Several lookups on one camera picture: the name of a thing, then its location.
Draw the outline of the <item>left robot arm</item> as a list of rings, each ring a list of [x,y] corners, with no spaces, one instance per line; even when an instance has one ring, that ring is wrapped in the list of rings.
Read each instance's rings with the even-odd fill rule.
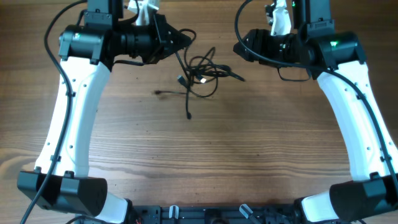
[[[31,207],[72,213],[95,223],[139,223],[130,200],[109,192],[107,181],[89,173],[89,150],[101,94],[119,56],[134,65],[155,64],[191,44],[157,8],[136,5],[123,17],[122,1],[88,1],[75,24],[59,38],[50,59],[60,73],[58,95],[45,145],[32,171],[20,172],[17,188]]]

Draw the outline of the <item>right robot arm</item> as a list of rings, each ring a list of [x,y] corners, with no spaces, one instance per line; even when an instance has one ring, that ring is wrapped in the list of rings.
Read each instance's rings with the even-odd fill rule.
[[[328,1],[274,1],[270,29],[239,36],[248,62],[302,68],[327,97],[343,136],[351,180],[291,205],[268,206],[266,222],[351,223],[397,210],[397,147],[377,106],[365,52],[353,32],[337,33]]]

